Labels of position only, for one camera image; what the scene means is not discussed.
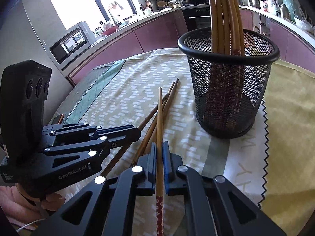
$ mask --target oven handle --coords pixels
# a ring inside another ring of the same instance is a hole
[[[188,17],[188,18],[210,18],[211,16],[196,16],[196,17]]]

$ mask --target mesh basket rim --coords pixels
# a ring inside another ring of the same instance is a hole
[[[195,59],[202,59],[209,62],[216,62],[216,63],[223,63],[223,64],[232,64],[232,65],[251,65],[251,66],[258,66],[258,65],[265,65],[265,64],[271,64],[275,61],[277,61],[280,57],[280,51],[278,46],[272,42],[267,37],[263,36],[262,34],[256,33],[254,31],[243,29],[244,33],[252,34],[255,36],[258,36],[259,38],[265,40],[270,45],[273,46],[274,52],[272,54],[266,55],[266,56],[234,56],[234,55],[225,55],[220,53],[212,53],[212,52],[204,52],[199,51],[193,48],[188,47],[184,44],[184,41],[186,38],[188,38],[190,35],[195,34],[198,31],[202,30],[210,30],[211,27],[204,27],[204,28],[198,28],[193,31],[190,31],[184,35],[182,35],[178,41],[177,45],[179,49],[185,53],[187,56],[191,56]]]

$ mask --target zigzag edge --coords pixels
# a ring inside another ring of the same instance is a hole
[[[265,106],[265,101],[264,101],[264,99],[262,100],[262,106],[264,107],[263,108],[263,112],[264,112],[264,118],[265,118],[265,121],[264,121],[264,124],[266,125],[266,127],[265,127],[265,131],[266,131],[266,134],[265,134],[265,138],[266,138],[266,142],[265,142],[265,146],[267,147],[266,148],[266,150],[265,150],[265,153],[266,153],[266,158],[264,159],[264,161],[265,161],[265,163],[266,163],[266,166],[264,167],[264,171],[265,171],[265,174],[264,174],[264,176],[262,177],[263,179],[264,179],[264,184],[262,185],[262,187],[263,187],[263,189],[264,189],[264,192],[261,194],[261,196],[262,196],[262,200],[260,201],[260,202],[258,202],[257,204],[258,204],[258,206],[259,206],[259,208],[261,209],[261,205],[260,205],[260,203],[262,203],[264,200],[265,200],[265,193],[267,192],[267,189],[265,188],[265,185],[267,184],[267,180],[266,180],[266,176],[267,176],[267,174],[268,174],[268,172],[267,172],[267,170],[266,170],[266,168],[268,167],[268,162],[267,162],[267,159],[269,158],[269,154],[268,154],[268,150],[269,150],[269,146],[268,146],[268,142],[269,142],[269,139],[268,139],[268,134],[269,134],[269,132],[268,132],[268,130],[267,130],[267,128],[268,128],[268,124],[267,124],[267,117],[266,117],[266,106]]]

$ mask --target yellow cloth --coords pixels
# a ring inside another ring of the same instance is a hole
[[[270,157],[262,210],[296,236],[315,209],[315,74],[273,63],[265,102]]]

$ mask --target cabinet door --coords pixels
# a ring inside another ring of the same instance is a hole
[[[280,50],[280,59],[286,60],[289,31],[278,23],[270,20],[270,40],[272,40]]]
[[[77,84],[81,81],[94,67],[104,65],[127,57],[141,54],[143,50],[137,40],[134,32],[127,34],[122,39],[114,42],[108,48],[103,50],[99,55],[88,62],[79,72],[77,72],[72,80]]]
[[[253,16],[252,12],[249,10],[240,10],[241,19],[243,23],[243,28],[248,30],[253,30]]]
[[[177,48],[178,34],[172,13],[165,14],[134,32],[143,52],[163,48]]]
[[[289,33],[286,61],[315,73],[315,54],[303,41]]]

